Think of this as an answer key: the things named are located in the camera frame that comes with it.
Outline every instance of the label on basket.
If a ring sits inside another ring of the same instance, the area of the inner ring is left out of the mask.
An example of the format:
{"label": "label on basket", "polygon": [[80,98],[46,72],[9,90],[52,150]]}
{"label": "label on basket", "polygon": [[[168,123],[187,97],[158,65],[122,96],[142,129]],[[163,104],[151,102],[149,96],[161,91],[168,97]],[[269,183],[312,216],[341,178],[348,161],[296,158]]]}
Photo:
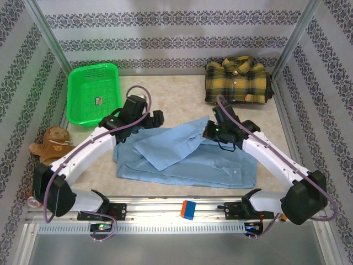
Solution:
{"label": "label on basket", "polygon": [[96,105],[101,105],[101,97],[96,97],[95,98],[95,104]]}

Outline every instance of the table surface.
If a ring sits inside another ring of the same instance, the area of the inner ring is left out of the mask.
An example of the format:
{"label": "table surface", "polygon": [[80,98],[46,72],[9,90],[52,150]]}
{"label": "table surface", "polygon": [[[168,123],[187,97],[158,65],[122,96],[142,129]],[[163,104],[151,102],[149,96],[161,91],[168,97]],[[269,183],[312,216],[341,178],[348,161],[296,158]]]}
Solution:
{"label": "table surface", "polygon": [[[213,118],[213,104],[207,104],[205,98],[204,76],[126,76],[120,77],[122,102],[125,102],[126,91],[134,84],[146,87],[152,95],[152,109],[161,109],[164,113],[163,127],[172,128],[204,116]],[[136,88],[134,94],[141,94]],[[266,104],[235,105],[235,113],[240,120],[255,122],[269,140],[289,155],[285,135],[282,129],[276,104],[270,99]],[[73,145],[86,139],[94,128],[84,128],[69,124],[68,131]],[[113,151],[110,150],[89,168],[87,168],[73,185],[75,189],[96,189],[104,195],[199,195],[229,196],[244,195],[250,189],[224,189],[184,185],[166,185],[143,181],[123,179],[116,176],[117,164],[113,162]],[[280,182],[260,163],[258,163],[258,181],[256,188],[269,191],[283,191]]]}

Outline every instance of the green plastic basket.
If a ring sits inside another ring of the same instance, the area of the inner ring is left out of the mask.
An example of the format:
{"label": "green plastic basket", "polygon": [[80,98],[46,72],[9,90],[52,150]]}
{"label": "green plastic basket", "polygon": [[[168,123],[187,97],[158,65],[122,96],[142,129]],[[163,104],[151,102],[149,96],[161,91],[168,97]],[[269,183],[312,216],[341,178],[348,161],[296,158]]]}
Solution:
{"label": "green plastic basket", "polygon": [[121,108],[119,74],[112,63],[73,70],[68,76],[67,119],[85,127]]}

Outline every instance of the metal frame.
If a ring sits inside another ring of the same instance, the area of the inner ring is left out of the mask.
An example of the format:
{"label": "metal frame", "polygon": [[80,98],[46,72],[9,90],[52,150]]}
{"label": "metal frame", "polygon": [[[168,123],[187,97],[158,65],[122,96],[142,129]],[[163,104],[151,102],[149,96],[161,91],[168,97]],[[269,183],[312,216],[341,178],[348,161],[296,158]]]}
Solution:
{"label": "metal frame", "polygon": [[303,35],[305,28],[309,24],[311,17],[314,15],[316,9],[318,8],[321,0],[309,0],[302,15],[300,16],[288,42],[283,49],[280,57],[272,72],[273,80],[277,80],[279,74],[282,72],[284,66],[286,65],[288,59],[291,57],[294,48],[297,46],[299,39]]}
{"label": "metal frame", "polygon": [[[184,200],[196,202],[193,221],[180,217]],[[118,234],[228,234],[243,233],[243,221],[226,220],[224,212],[217,209],[224,202],[241,201],[241,197],[109,197],[113,203],[127,203],[126,221],[119,224]],[[69,212],[44,224],[42,210],[31,208],[22,230],[15,254],[16,265],[30,261],[38,234],[89,234],[89,225],[95,221],[78,221],[77,212]],[[342,265],[338,248],[329,224],[313,222],[327,265]]]}
{"label": "metal frame", "polygon": [[[276,66],[272,72],[273,80],[277,80],[285,64],[290,58],[295,46],[297,45],[301,35],[303,34],[311,17],[319,6],[321,0],[308,1],[299,21],[290,36],[282,54],[280,55]],[[72,71],[72,67],[68,62],[64,52],[62,51],[55,35],[53,34],[45,16],[41,12],[36,0],[24,0],[24,3],[34,18],[36,24],[40,28],[44,38],[49,47],[52,49],[61,67],[68,75]],[[279,95],[279,89],[276,83],[273,83],[273,89],[276,95]],[[290,127],[289,119],[286,116],[284,103],[280,97],[274,97],[276,107],[278,109],[279,117],[287,140],[288,148],[291,157],[297,162],[300,161],[300,155],[295,145],[295,139]],[[66,112],[62,117],[61,126],[68,127],[66,119]],[[172,223],[174,226],[182,227],[192,224],[242,224],[243,222],[227,221],[224,217],[224,212],[217,211],[217,205],[228,201],[240,200],[240,197],[110,197],[114,203],[127,203],[128,212],[126,213],[126,226],[145,226],[146,224],[153,224],[153,227],[162,227],[165,224]],[[182,219],[180,217],[180,206],[184,199],[197,202],[195,218],[193,221]],[[61,218],[55,218],[53,225],[89,225],[89,221],[77,221],[77,213],[70,212]],[[341,265],[343,264],[340,257],[337,245],[335,243],[333,233],[329,223],[313,222],[317,233],[317,237],[322,249],[322,253],[326,264]],[[30,261],[30,255],[33,250],[36,236],[43,226],[43,218],[41,209],[30,209],[22,230],[19,245],[14,257],[13,264],[25,265]]]}
{"label": "metal frame", "polygon": [[36,0],[23,0],[27,10],[31,14],[34,22],[41,31],[44,39],[48,43],[49,48],[52,50],[53,54],[56,57],[56,60],[59,62],[61,68],[64,70],[65,74],[68,76],[72,71],[72,66],[67,60],[65,53],[63,52],[59,42],[57,41],[53,31],[51,30],[47,19],[45,18],[43,12]]}

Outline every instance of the shirt collar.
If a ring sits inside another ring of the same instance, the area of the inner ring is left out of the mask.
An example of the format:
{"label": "shirt collar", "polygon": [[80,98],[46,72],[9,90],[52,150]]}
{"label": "shirt collar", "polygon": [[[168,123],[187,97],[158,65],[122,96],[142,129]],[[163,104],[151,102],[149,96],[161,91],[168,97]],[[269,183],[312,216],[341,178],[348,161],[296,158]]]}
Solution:
{"label": "shirt collar", "polygon": [[230,58],[222,62],[222,66],[224,67],[227,73],[237,71],[241,75],[246,75],[249,72],[250,68],[254,67],[254,59],[252,56],[241,56],[236,58]]}

